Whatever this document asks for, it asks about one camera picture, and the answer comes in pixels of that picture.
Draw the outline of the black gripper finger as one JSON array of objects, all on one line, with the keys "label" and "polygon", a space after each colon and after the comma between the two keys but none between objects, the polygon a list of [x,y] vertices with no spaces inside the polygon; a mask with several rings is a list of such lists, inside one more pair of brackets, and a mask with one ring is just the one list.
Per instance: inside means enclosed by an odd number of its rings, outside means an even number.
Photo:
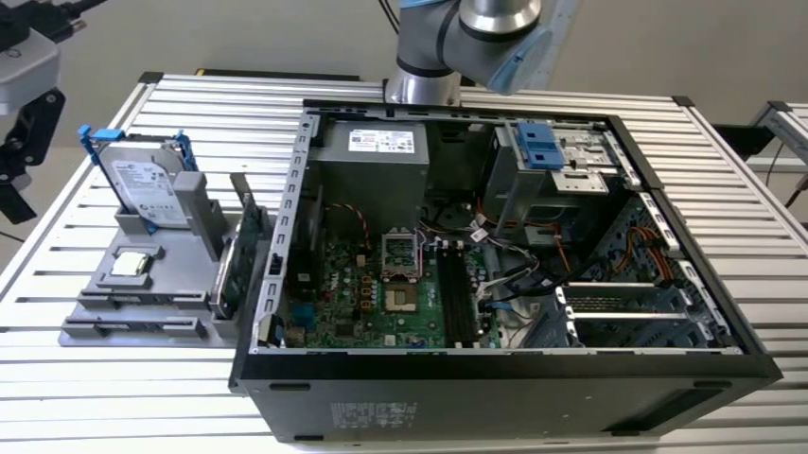
[{"label": "black gripper finger", "polygon": [[26,176],[29,166],[40,166],[45,160],[64,104],[59,88],[38,96],[17,112],[1,143],[1,213],[12,224],[36,217],[13,182]]}]

